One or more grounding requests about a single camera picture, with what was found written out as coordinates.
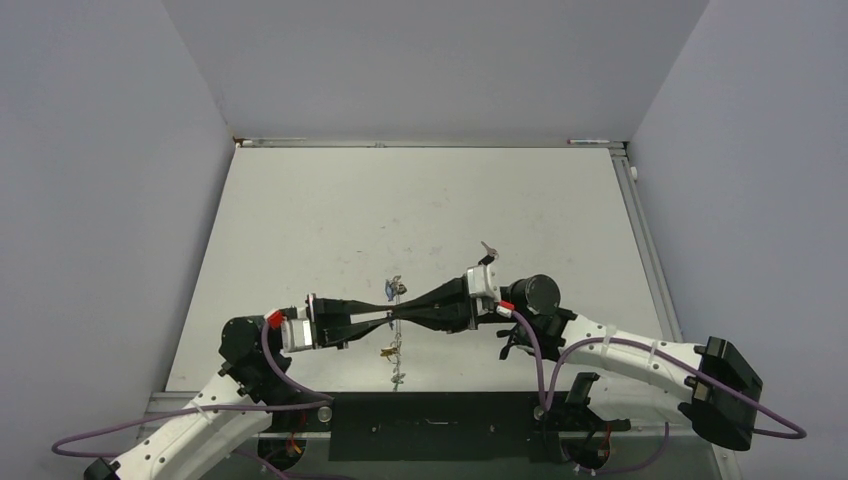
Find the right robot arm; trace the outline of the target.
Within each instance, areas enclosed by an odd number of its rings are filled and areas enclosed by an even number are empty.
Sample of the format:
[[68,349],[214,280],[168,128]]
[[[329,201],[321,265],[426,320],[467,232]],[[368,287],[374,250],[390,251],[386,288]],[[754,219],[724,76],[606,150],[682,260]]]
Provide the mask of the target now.
[[726,449],[750,449],[763,384],[731,342],[717,337],[704,344],[670,342],[593,321],[561,307],[559,286],[547,275],[501,287],[494,281],[489,268],[471,268],[397,304],[390,316],[445,333],[514,322],[500,355],[523,347],[533,356],[544,413],[555,408],[567,364],[621,377],[602,397],[589,389],[567,397],[566,417],[579,428],[600,419],[644,419],[688,425],[702,439]]

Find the blue tagged key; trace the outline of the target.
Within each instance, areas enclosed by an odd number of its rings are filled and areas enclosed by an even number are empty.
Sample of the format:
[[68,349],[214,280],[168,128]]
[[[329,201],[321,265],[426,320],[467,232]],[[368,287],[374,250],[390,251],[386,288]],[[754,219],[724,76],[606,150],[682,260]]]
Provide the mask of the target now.
[[397,287],[394,280],[387,279],[384,285],[384,292],[388,302],[393,302],[397,296]]

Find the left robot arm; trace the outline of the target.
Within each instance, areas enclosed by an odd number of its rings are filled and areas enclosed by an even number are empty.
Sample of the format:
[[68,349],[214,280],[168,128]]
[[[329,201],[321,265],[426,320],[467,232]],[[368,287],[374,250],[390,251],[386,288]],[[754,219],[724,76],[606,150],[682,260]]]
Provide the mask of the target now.
[[206,385],[183,408],[139,420],[159,427],[123,453],[95,455],[84,478],[199,479],[269,427],[329,427],[333,397],[288,375],[291,354],[344,348],[392,320],[389,305],[314,295],[303,308],[229,320],[219,346],[223,362]]

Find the yellow tagged key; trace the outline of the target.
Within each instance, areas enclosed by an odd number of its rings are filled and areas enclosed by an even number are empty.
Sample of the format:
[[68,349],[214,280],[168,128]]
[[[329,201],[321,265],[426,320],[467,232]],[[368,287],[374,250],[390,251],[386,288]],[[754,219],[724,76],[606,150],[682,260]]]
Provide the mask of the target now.
[[390,346],[386,348],[382,348],[380,351],[380,356],[382,358],[386,358],[388,361],[393,361],[400,357],[399,349],[396,346]]

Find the metal key ring plate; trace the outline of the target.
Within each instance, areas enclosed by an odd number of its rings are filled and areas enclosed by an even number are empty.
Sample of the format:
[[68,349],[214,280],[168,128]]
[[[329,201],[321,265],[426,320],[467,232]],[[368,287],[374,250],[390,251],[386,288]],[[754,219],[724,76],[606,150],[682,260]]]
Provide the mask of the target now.
[[[397,296],[393,302],[393,304],[401,303],[402,297],[407,293],[407,287],[404,285],[402,281],[401,275],[395,275],[390,278],[390,280],[394,280],[396,282],[397,287]],[[392,373],[390,377],[390,382],[392,384],[392,391],[398,392],[400,386],[404,383],[404,378],[406,374],[402,371],[402,344],[403,344],[403,334],[402,334],[402,324],[400,320],[392,320],[389,323],[390,330],[393,333],[392,341],[389,343],[387,347],[396,346],[399,349],[400,357],[394,359],[393,361],[388,361],[392,367]]]

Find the black tagged key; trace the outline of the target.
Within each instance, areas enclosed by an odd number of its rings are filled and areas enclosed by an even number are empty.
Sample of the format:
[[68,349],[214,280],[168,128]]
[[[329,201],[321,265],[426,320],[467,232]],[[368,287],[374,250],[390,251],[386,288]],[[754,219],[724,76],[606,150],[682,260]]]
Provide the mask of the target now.
[[485,250],[485,255],[478,261],[479,265],[490,265],[499,258],[499,252],[497,249],[484,241],[481,241],[480,244]]

